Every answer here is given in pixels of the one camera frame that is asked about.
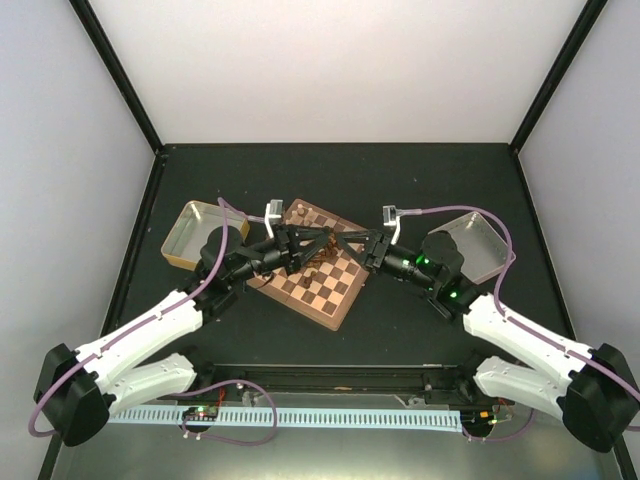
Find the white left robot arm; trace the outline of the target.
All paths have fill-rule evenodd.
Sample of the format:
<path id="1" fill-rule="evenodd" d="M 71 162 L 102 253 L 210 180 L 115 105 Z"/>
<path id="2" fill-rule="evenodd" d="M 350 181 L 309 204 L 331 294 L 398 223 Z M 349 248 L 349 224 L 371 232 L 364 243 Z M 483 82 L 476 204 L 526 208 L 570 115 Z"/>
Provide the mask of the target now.
<path id="1" fill-rule="evenodd" d="M 245 246 L 239 230 L 222 225 L 200 250 L 193 276 L 159 304 L 112 333 L 70 348 L 61 343 L 43 360 L 36 383 L 36 407 L 28 431 L 42 436 L 39 416 L 50 435 L 78 446 L 95 436 L 120 412 L 163 396 L 207 397 L 213 372 L 175 353 L 155 363 L 149 357 L 195 332 L 207 315 L 222 313 L 236 299 L 235 289 L 256 275 L 278 269 L 292 274 L 306 267 L 332 243 L 329 227 L 277 224 L 268 239 Z"/>

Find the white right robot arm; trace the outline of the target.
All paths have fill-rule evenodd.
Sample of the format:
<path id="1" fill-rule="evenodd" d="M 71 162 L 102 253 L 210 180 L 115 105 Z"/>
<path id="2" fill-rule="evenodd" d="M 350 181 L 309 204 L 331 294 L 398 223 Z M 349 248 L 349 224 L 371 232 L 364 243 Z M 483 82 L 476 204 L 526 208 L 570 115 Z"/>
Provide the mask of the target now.
<path id="1" fill-rule="evenodd" d="M 516 358 L 497 356 L 454 379 L 457 396 L 513 400 L 558 420 L 582 444 L 607 453 L 639 412 L 639 389 L 621 351 L 558 335 L 483 293 L 461 271 L 464 257 L 452 237 L 427 235 L 418 251 L 393 244 L 376 230 L 335 236 L 363 268 L 422 288 L 446 319 L 459 319 L 470 335 Z"/>

